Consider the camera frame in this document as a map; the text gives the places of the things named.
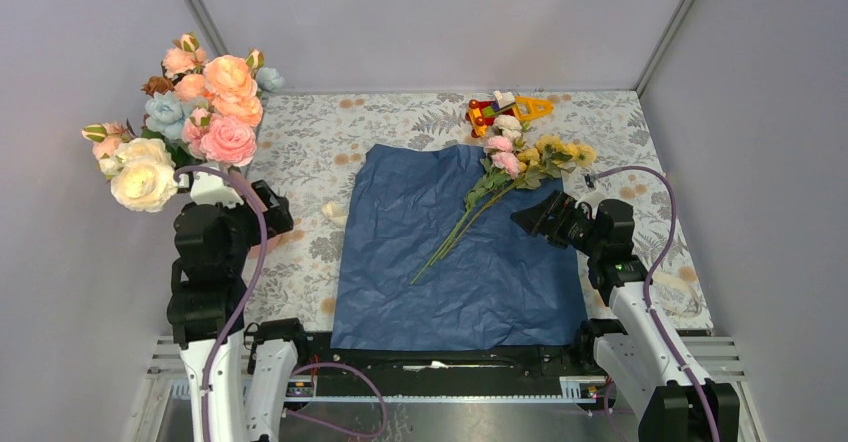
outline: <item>yellow toy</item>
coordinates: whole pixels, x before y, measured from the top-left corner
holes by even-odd
[[[471,122],[472,137],[486,135],[486,130],[495,123],[495,117],[501,114],[512,115],[520,122],[530,122],[554,111],[554,104],[549,100],[516,97],[511,92],[495,91],[494,95],[495,100],[471,99],[468,102],[465,120]]]

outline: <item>patterned table surface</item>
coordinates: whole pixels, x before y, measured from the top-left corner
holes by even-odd
[[[635,92],[535,92],[554,113],[533,122],[531,141],[553,133],[566,141],[591,144],[601,171],[641,164],[660,169]],[[280,95],[267,100],[259,133],[260,150],[249,179],[264,179],[288,197],[295,229],[268,255],[263,277],[247,306],[246,319],[262,322],[298,317],[307,330],[331,330],[338,288],[344,230],[321,213],[335,201],[347,207],[354,176],[374,144],[439,150],[453,144],[479,144],[465,121],[468,100],[491,94]],[[565,181],[565,190],[582,195],[580,171]],[[645,173],[603,179],[610,197],[634,206],[637,253],[653,263],[667,240],[671,207],[662,184]],[[589,317],[612,317],[591,288],[585,257],[580,281]],[[245,275],[255,267],[248,261]],[[712,328],[686,239],[678,231],[655,282],[660,302],[678,328]]]

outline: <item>gray wall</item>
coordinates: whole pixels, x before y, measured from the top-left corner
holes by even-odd
[[[0,0],[0,439],[115,441],[165,326],[166,214],[120,207],[82,126],[130,117],[182,0]]]
[[[629,88],[680,0],[204,0],[289,90]]]
[[[698,0],[643,103],[773,441],[844,440],[848,0]]]

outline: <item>green flower stem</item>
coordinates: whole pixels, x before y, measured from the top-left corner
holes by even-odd
[[[435,252],[433,252],[433,255],[430,257],[430,260],[428,260],[428,261],[427,261],[427,263],[426,263],[426,264],[424,264],[424,267],[421,267],[421,270],[419,270],[419,271],[418,271],[418,273],[417,273],[417,274],[415,274],[415,278],[414,278],[414,279],[412,279],[412,282],[410,282],[410,283],[409,283],[409,285],[414,284],[414,283],[415,283],[415,281],[416,281],[416,280],[418,280],[418,278],[419,278],[419,277],[421,277],[421,274],[423,274],[423,273],[424,273],[424,271],[425,271],[428,267],[430,267],[431,265],[433,265],[433,263],[434,263],[434,262],[436,262],[436,260],[438,260],[438,255],[439,255],[439,254],[441,254],[442,249],[444,249],[445,247],[447,247],[447,245],[451,242],[452,237],[453,237],[454,235],[456,235],[457,231],[459,231],[459,229],[462,227],[463,222],[465,222],[465,219],[467,219],[467,218],[468,218],[468,216],[469,216],[469,215],[471,215],[471,211],[472,211],[473,209],[474,209],[474,208],[472,207],[472,208],[470,208],[470,209],[466,209],[466,210],[465,210],[465,214],[463,214],[463,215],[462,215],[462,218],[461,218],[461,219],[459,219],[459,222],[457,222],[457,223],[456,223],[456,225],[454,226],[454,228],[453,228],[453,230],[451,231],[451,233],[450,233],[450,234],[448,234],[448,236],[447,236],[447,237],[445,237],[445,240],[443,240],[443,241],[442,241],[442,245],[440,245],[440,246],[439,246],[439,248],[438,248],[438,249],[436,249],[436,251],[435,251]]]
[[[448,255],[448,252],[450,252],[451,249],[453,249],[453,247],[456,245],[456,243],[459,241],[459,239],[462,238],[462,235],[465,234],[465,232],[468,230],[468,228],[471,227],[471,225],[474,223],[475,220],[477,220],[477,217],[480,217],[480,215],[483,213],[484,210],[495,205],[495,202],[500,200],[501,197],[506,195],[507,192],[516,188],[518,186],[518,184],[520,184],[523,180],[524,180],[524,176],[521,176],[521,177],[515,179],[515,181],[513,183],[509,184],[504,190],[500,191],[494,197],[489,199],[489,201],[486,202],[483,205],[483,207],[481,207],[480,210],[477,211],[476,214],[474,214],[474,217],[472,217],[471,220],[468,221],[468,224],[465,226],[464,229],[462,229],[462,232],[460,232],[459,235],[454,237],[453,242],[451,242],[451,244],[446,249],[444,249],[444,251],[442,251],[442,255],[437,260],[441,260],[441,259],[445,258],[446,255]]]

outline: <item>blue tissue paper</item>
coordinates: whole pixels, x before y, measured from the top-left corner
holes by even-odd
[[[368,152],[350,201],[334,348],[571,343],[586,319],[574,249],[554,248],[509,218],[561,189],[560,180],[505,195],[410,285],[462,217],[483,157],[482,148],[467,145],[436,152],[376,145]]]

